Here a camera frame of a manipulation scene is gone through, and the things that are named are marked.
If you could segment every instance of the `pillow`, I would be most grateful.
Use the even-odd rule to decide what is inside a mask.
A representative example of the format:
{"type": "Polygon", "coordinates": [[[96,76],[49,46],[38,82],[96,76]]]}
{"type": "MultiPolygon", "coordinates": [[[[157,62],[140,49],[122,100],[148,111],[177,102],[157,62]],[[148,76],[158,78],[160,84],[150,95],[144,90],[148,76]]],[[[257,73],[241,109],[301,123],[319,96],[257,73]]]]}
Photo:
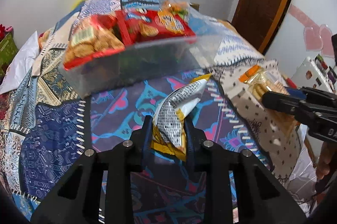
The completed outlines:
{"type": "Polygon", "coordinates": [[[38,34],[35,31],[18,51],[12,63],[7,68],[5,78],[0,85],[0,94],[7,93],[19,87],[39,53],[38,34]]]}

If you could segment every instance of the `barcode label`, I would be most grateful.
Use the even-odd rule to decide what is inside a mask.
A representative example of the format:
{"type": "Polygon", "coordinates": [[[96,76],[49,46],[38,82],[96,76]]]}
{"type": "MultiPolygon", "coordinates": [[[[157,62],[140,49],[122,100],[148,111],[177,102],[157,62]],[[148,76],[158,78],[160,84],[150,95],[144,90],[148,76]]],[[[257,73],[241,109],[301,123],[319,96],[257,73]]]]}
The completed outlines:
{"type": "Polygon", "coordinates": [[[174,21],[175,21],[176,28],[177,28],[179,31],[184,31],[184,26],[180,23],[180,21],[177,20],[177,19],[174,19],[174,21]]]}
{"type": "Polygon", "coordinates": [[[77,44],[90,41],[94,37],[95,37],[94,28],[93,27],[85,28],[84,30],[80,30],[73,35],[71,39],[71,45],[76,46],[77,44]]]}
{"type": "Polygon", "coordinates": [[[195,81],[176,91],[172,97],[169,98],[173,108],[176,108],[177,105],[187,99],[200,85],[200,81],[195,81]]]}

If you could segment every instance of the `orange lid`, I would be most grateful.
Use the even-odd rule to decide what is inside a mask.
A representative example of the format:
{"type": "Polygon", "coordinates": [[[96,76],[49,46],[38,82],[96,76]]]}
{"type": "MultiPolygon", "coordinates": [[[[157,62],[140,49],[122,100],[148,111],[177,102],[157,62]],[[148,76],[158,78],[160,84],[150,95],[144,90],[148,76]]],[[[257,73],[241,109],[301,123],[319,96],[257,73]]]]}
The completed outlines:
{"type": "Polygon", "coordinates": [[[261,67],[259,65],[254,65],[248,71],[246,71],[242,76],[239,77],[240,82],[247,81],[252,75],[254,75],[261,67]]]}

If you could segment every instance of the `snack bag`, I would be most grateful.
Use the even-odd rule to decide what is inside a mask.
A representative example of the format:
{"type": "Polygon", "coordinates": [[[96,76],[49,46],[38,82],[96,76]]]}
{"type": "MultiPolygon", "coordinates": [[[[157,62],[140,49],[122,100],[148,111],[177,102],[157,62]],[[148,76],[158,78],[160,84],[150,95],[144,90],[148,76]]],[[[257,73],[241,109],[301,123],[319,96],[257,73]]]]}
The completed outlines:
{"type": "Polygon", "coordinates": [[[151,148],[186,161],[184,119],[201,100],[211,74],[199,76],[165,98],[153,117],[151,148]]]}
{"type": "Polygon", "coordinates": [[[188,21],[188,2],[181,0],[164,0],[161,9],[167,10],[173,15],[179,15],[185,22],[188,21]]]}
{"type": "Polygon", "coordinates": [[[93,58],[124,50],[124,44],[114,35],[117,18],[112,15],[92,15],[83,19],[70,37],[64,55],[65,70],[82,65],[93,58]]]}
{"type": "MultiPolygon", "coordinates": [[[[240,82],[249,85],[248,91],[261,102],[264,93],[271,91],[289,95],[287,90],[283,87],[282,83],[277,80],[270,72],[261,68],[258,65],[254,65],[248,71],[246,71],[239,78],[240,82]]],[[[286,113],[280,113],[270,109],[266,111],[273,117],[277,126],[283,132],[286,137],[289,137],[294,127],[297,125],[297,121],[293,116],[286,113]]]]}
{"type": "Polygon", "coordinates": [[[125,9],[116,11],[116,15],[126,46],[156,39],[195,36],[179,15],[173,15],[166,10],[125,9]]]}

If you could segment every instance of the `bed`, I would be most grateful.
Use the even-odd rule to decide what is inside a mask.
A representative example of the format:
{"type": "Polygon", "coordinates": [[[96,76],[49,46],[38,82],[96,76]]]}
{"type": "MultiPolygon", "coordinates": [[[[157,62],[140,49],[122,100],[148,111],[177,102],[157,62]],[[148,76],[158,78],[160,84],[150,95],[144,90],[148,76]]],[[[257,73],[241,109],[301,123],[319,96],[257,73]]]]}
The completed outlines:
{"type": "MultiPolygon", "coordinates": [[[[158,8],[159,0],[87,0],[58,21],[18,89],[8,95],[1,121],[0,178],[8,195],[29,220],[50,189],[84,152],[112,149],[140,128],[146,115],[192,78],[213,73],[191,116],[195,127],[223,148],[250,149],[284,185],[302,150],[298,134],[286,139],[238,77],[254,64],[279,74],[277,61],[265,61],[224,21],[190,9],[189,26],[197,35],[223,37],[209,69],[179,72],[81,99],[58,71],[73,25],[90,14],[121,8],[158,8]]],[[[237,205],[230,175],[234,221],[237,205]]],[[[135,223],[199,223],[205,203],[205,174],[189,173],[182,162],[153,152],[142,173],[131,175],[135,223]]],[[[102,181],[102,200],[106,174],[102,181]]],[[[99,221],[104,223],[104,202],[99,221]]]]}

